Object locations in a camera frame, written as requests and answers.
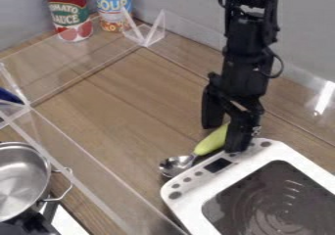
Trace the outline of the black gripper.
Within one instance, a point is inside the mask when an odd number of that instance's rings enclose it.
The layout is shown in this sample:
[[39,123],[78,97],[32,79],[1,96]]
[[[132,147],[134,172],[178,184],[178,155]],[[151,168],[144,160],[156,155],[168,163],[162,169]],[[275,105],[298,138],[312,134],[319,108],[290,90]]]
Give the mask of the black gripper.
[[218,128],[224,120],[224,103],[236,101],[250,112],[231,118],[224,143],[228,153],[243,152],[260,132],[264,108],[259,98],[266,94],[270,74],[270,56],[227,55],[220,74],[208,73],[210,82],[202,96],[202,126]]

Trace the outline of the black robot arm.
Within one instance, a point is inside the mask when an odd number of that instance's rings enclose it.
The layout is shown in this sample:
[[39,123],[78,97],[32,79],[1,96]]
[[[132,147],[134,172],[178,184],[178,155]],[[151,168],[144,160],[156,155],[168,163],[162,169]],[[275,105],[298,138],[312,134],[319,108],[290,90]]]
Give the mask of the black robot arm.
[[208,74],[202,98],[202,125],[206,129],[231,118],[224,141],[230,153],[247,149],[262,125],[264,108],[259,98],[268,81],[282,74],[272,71],[282,58],[270,48],[278,41],[279,0],[218,0],[226,9],[227,45],[223,71]]

